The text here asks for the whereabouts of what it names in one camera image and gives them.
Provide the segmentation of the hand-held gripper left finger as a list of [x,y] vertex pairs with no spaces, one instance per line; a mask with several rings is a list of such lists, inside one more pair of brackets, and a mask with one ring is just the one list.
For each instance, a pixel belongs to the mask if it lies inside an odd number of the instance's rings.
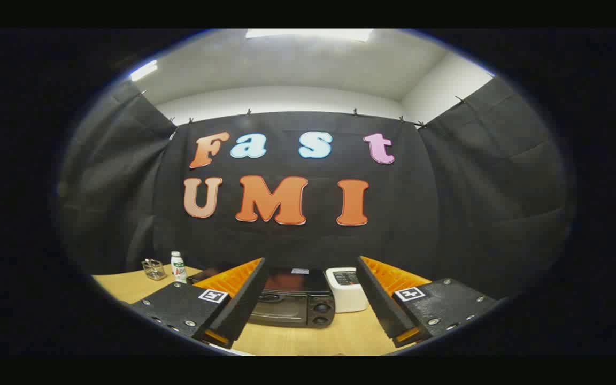
[[257,258],[200,282],[171,283],[129,308],[181,336],[229,349],[240,338],[266,282],[266,258]]

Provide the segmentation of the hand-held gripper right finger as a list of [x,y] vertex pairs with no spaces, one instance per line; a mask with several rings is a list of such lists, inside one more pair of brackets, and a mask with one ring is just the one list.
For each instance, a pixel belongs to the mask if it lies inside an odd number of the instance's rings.
[[490,312],[498,300],[455,279],[431,281],[365,256],[356,276],[396,348],[447,334]]

